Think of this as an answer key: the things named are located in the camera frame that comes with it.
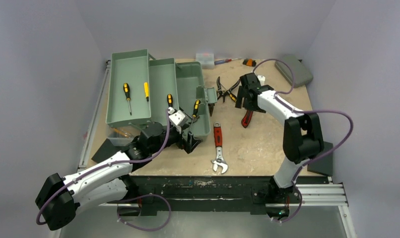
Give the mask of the red black utility knife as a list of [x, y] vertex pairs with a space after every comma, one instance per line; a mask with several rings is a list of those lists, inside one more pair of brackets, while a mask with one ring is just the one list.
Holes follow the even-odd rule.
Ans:
[[253, 111], [247, 110], [244, 117], [241, 120], [241, 125], [243, 128], [247, 128], [250, 125], [252, 116], [253, 116]]

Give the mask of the black pliers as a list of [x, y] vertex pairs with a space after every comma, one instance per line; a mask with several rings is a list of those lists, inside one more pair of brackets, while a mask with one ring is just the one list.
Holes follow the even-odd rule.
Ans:
[[222, 85], [222, 83], [220, 82], [220, 76], [217, 77], [216, 80], [216, 85], [217, 85], [217, 99], [221, 99], [223, 100], [223, 102], [225, 102], [225, 98], [228, 96], [233, 102], [236, 102], [236, 96], [233, 93], [233, 90], [236, 89], [240, 84], [240, 80], [238, 80], [234, 85], [232, 85], [229, 89], [227, 89], [226, 87], [224, 87]]

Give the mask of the green plastic tool box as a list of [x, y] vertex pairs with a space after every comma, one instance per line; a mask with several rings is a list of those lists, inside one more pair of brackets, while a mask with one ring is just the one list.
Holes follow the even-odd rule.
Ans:
[[[146, 101], [144, 83], [148, 82], [150, 100]], [[123, 90], [128, 83], [132, 115]], [[202, 68], [197, 61], [176, 62], [174, 58], [155, 59], [147, 49], [113, 53], [110, 62], [110, 82], [106, 124], [109, 127], [146, 126], [149, 122], [166, 123], [165, 97], [171, 94], [174, 108], [193, 111], [200, 100], [198, 120], [192, 126], [195, 138], [207, 139], [211, 131], [209, 103], [217, 102], [215, 88], [207, 88]]]

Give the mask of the yellow handle screwdriver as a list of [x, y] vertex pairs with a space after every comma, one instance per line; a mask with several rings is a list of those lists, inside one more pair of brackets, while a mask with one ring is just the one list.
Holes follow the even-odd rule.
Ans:
[[144, 93], [145, 93], [146, 101], [149, 102], [149, 100], [150, 100], [150, 92], [149, 92], [149, 84], [148, 84], [148, 82], [145, 82], [143, 87], [144, 87]]

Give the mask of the black yellow phillips screwdriver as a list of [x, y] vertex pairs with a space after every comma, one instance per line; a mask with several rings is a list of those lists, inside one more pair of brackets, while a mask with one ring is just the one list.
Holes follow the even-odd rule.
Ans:
[[131, 109], [131, 93], [130, 93], [130, 87], [128, 83], [124, 83], [123, 84], [123, 90], [124, 90], [124, 94], [126, 97], [126, 101], [128, 104], [128, 108], [129, 108], [129, 113], [130, 115], [132, 115], [132, 109]]

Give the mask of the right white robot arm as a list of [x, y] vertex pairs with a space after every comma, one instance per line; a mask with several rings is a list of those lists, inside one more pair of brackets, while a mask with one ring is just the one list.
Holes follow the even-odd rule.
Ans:
[[283, 125], [285, 158], [268, 184], [270, 199], [280, 202], [293, 191], [302, 168], [324, 149], [319, 116], [292, 106], [272, 87], [261, 85], [255, 73], [244, 74], [239, 81], [236, 107], [268, 113]]

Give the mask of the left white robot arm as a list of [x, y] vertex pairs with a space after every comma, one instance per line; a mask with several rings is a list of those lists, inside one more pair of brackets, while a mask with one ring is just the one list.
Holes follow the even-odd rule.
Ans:
[[69, 224], [79, 213], [102, 203], [116, 200], [131, 203], [143, 199], [144, 196], [137, 194], [137, 188], [129, 184], [130, 173], [147, 165], [172, 145], [191, 153], [201, 140], [195, 139], [191, 131], [184, 137], [183, 131], [198, 117], [197, 106], [190, 116], [169, 107], [166, 126], [152, 122], [130, 144], [89, 169], [64, 177], [57, 173], [48, 176], [35, 200], [39, 209], [36, 224], [47, 225], [55, 231]]

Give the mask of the red adjustable wrench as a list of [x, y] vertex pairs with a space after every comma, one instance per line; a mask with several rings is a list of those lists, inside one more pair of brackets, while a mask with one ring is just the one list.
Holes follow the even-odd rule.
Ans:
[[215, 122], [213, 125], [213, 135], [214, 135], [214, 145], [216, 149], [216, 158], [211, 160], [213, 164], [213, 171], [217, 172], [218, 168], [221, 167], [221, 174], [224, 174], [228, 170], [228, 165], [223, 158], [223, 136], [222, 136], [222, 129], [219, 122]]

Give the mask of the orange black hex key set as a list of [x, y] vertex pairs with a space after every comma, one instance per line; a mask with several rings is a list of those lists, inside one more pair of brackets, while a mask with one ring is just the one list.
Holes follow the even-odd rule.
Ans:
[[253, 59], [244, 59], [242, 64], [250, 67], [255, 67], [257, 65], [257, 62]]

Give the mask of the blue red screwdriver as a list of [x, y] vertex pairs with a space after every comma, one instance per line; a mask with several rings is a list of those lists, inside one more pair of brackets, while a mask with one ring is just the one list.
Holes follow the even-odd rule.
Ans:
[[224, 63], [228, 63], [234, 60], [239, 60], [239, 58], [234, 58], [234, 59], [220, 59], [220, 60], [216, 60], [214, 62], [215, 65], [220, 65], [220, 64], [224, 64]]

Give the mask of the clear small parts box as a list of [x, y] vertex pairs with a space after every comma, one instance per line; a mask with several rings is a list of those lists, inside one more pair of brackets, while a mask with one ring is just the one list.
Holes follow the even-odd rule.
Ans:
[[200, 63], [202, 69], [214, 69], [215, 68], [215, 57], [214, 53], [211, 52], [197, 52], [196, 61]]

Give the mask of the grey green case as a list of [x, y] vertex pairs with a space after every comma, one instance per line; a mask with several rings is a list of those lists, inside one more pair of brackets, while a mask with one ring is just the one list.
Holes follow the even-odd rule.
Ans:
[[304, 86], [314, 79], [310, 70], [295, 55], [283, 56], [280, 61], [276, 61], [275, 67], [294, 88]]

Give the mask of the black block right edge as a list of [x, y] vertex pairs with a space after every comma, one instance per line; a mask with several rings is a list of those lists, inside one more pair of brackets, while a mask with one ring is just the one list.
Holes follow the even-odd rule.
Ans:
[[326, 155], [318, 161], [309, 164], [307, 171], [319, 175], [331, 177], [333, 175], [333, 153]]

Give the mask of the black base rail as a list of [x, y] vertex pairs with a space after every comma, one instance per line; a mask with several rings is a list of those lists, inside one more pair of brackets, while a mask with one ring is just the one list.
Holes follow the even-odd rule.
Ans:
[[271, 176], [122, 176], [127, 190], [118, 204], [133, 204], [143, 216], [159, 211], [248, 212], [286, 217], [299, 204], [298, 188], [277, 191]]

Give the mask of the aluminium frame rail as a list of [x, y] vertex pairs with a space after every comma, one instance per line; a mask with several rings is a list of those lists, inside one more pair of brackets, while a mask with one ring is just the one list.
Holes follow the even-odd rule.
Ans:
[[[282, 92], [276, 91], [278, 95], [282, 97]], [[307, 113], [316, 113], [319, 116], [319, 111], [305, 111]], [[183, 136], [187, 136], [189, 129], [185, 129]], [[307, 165], [313, 163], [315, 160], [318, 161], [322, 157], [329, 155], [329, 151], [322, 151], [320, 154], [316, 156], [316, 158], [309, 161]], [[286, 217], [274, 216], [271, 213], [267, 213], [271, 220], [276, 221], [277, 223], [285, 223], [291, 220], [299, 211], [299, 208], [302, 206], [345, 206], [346, 205], [346, 196], [344, 193], [344, 189], [340, 185], [335, 184], [303, 184], [300, 181], [299, 175], [296, 179], [296, 184], [294, 188], [298, 188], [302, 193], [300, 195], [300, 201], [298, 205], [295, 205], [293, 208], [288, 208], [289, 214]]]

